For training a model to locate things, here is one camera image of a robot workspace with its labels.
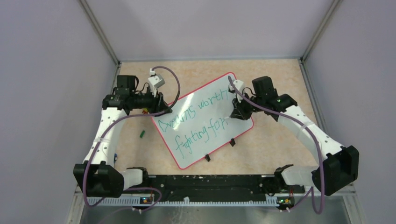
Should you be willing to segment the pink framed whiteboard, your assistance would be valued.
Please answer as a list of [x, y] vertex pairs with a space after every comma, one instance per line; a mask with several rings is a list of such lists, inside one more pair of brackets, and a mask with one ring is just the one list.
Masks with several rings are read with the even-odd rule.
[[236, 96], [228, 92], [228, 72], [180, 97], [173, 112], [152, 121], [180, 169], [186, 169], [229, 144], [254, 126], [253, 119], [224, 119], [233, 110]]

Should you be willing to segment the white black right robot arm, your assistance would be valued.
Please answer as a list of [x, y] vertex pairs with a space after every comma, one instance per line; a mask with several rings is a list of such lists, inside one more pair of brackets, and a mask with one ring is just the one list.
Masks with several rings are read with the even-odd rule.
[[231, 119], [248, 120], [253, 113], [263, 112], [289, 129], [310, 151], [316, 166], [285, 165], [277, 168], [274, 187], [287, 192], [292, 186], [315, 187], [330, 196], [358, 178], [359, 151], [354, 146], [344, 146], [320, 129], [302, 111], [288, 94], [279, 95], [268, 76], [252, 81], [252, 94], [244, 92], [245, 85], [228, 77], [228, 91], [235, 94], [232, 100]]

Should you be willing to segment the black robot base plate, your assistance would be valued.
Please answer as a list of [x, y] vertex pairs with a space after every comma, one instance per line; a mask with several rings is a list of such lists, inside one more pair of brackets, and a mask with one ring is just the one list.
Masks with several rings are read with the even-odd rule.
[[286, 186], [273, 175], [149, 175], [137, 185], [140, 192], [161, 195], [161, 202], [264, 202], [272, 196], [305, 193], [302, 186]]

